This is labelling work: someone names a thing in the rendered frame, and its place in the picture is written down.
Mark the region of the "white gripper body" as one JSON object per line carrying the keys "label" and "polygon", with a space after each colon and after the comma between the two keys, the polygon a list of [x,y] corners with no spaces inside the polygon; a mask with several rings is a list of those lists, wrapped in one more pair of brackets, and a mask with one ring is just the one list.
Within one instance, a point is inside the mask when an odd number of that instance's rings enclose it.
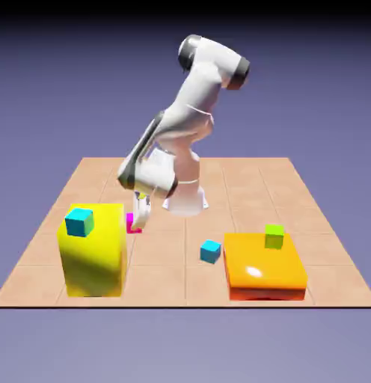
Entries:
{"label": "white gripper body", "polygon": [[151,213],[150,197],[139,197],[137,195],[133,198],[133,220],[132,229],[143,229],[147,223]]}

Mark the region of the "small magenta cube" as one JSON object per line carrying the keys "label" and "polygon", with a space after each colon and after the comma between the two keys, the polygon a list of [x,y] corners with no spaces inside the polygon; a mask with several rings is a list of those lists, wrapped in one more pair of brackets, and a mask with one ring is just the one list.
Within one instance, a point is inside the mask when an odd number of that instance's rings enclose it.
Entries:
{"label": "small magenta cube", "polygon": [[126,213],[126,232],[127,233],[141,233],[142,232],[141,228],[137,228],[137,229],[132,228],[133,218],[134,218],[134,216],[133,216],[132,212]]}

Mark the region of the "small cyan cube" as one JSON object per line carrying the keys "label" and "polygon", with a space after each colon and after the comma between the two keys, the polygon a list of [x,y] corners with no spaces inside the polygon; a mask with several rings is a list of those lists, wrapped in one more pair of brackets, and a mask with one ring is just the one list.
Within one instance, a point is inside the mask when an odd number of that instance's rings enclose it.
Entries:
{"label": "small cyan cube", "polygon": [[221,243],[207,239],[200,247],[200,259],[215,264],[221,255]]}
{"label": "small cyan cube", "polygon": [[74,208],[64,220],[69,236],[86,237],[94,229],[92,209]]}

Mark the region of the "small green cube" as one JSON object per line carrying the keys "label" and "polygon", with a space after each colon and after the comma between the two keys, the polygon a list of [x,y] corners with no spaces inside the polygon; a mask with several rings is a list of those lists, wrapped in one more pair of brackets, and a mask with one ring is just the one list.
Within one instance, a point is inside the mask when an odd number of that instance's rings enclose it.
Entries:
{"label": "small green cube", "polygon": [[281,249],[284,239],[284,227],[280,224],[267,224],[265,228],[265,248]]}

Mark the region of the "large yellow box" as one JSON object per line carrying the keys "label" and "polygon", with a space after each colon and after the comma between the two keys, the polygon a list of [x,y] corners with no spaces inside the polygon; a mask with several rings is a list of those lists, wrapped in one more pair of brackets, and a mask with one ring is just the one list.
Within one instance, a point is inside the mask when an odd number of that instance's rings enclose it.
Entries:
{"label": "large yellow box", "polygon": [[64,219],[58,228],[58,248],[67,295],[120,296],[127,267],[123,204],[73,203],[66,215],[74,208],[93,210],[94,229],[86,237],[69,236]]}

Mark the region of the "large orange box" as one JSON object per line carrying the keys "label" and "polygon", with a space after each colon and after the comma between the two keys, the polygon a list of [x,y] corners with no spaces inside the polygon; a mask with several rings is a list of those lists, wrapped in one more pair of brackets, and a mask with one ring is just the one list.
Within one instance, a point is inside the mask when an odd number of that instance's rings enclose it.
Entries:
{"label": "large orange box", "polygon": [[280,248],[267,248],[264,233],[226,233],[224,265],[232,301],[302,301],[307,273],[291,236]]}

